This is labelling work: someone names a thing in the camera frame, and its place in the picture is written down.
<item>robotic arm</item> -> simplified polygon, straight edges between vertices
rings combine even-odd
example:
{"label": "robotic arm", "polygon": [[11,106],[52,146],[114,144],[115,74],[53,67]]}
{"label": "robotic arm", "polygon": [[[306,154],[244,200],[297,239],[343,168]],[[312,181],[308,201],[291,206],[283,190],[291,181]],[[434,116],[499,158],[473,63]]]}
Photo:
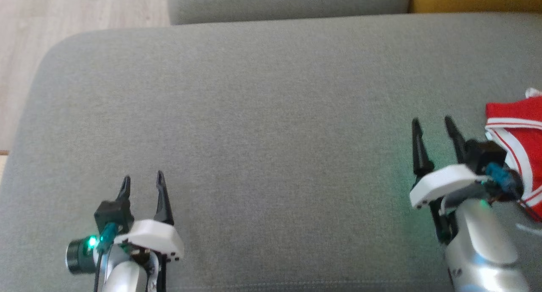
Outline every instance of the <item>robotic arm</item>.
{"label": "robotic arm", "polygon": [[72,240],[66,267],[72,274],[95,273],[103,292],[165,292],[166,265],[184,256],[183,242],[174,228],[164,175],[158,172],[158,206],[153,219],[134,221],[130,212],[130,177],[115,201],[103,201],[94,218],[100,237]]}
{"label": "robotic arm", "polygon": [[412,207],[429,207],[457,292],[528,292],[514,244],[496,218],[495,201],[521,200],[519,174],[505,167],[506,152],[494,142],[465,142],[446,117],[457,162],[434,171],[417,119],[412,121],[416,183]]}

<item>couch cushion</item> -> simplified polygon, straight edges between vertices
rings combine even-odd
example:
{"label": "couch cushion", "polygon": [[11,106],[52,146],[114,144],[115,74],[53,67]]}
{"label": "couch cushion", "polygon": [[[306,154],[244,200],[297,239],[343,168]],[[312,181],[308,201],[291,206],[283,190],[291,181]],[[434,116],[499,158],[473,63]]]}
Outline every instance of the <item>couch cushion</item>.
{"label": "couch cushion", "polygon": [[[185,259],[168,291],[451,291],[430,214],[413,210],[410,122],[438,168],[443,118],[484,137],[484,105],[542,87],[542,18],[347,17],[107,30],[53,47],[33,82],[0,201],[6,291],[88,291],[73,238],[132,176],[152,217],[164,171]],[[534,290],[540,237],[498,205]]]}
{"label": "couch cushion", "polygon": [[401,14],[409,0],[168,0],[171,24]]}

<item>wooden floor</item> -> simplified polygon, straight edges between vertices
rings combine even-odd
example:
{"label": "wooden floor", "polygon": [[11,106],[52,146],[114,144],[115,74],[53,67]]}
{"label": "wooden floor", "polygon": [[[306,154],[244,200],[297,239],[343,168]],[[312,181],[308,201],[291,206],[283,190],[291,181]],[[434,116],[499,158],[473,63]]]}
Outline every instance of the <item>wooden floor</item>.
{"label": "wooden floor", "polygon": [[169,25],[166,0],[0,0],[0,150],[17,123],[43,55],[84,31]]}

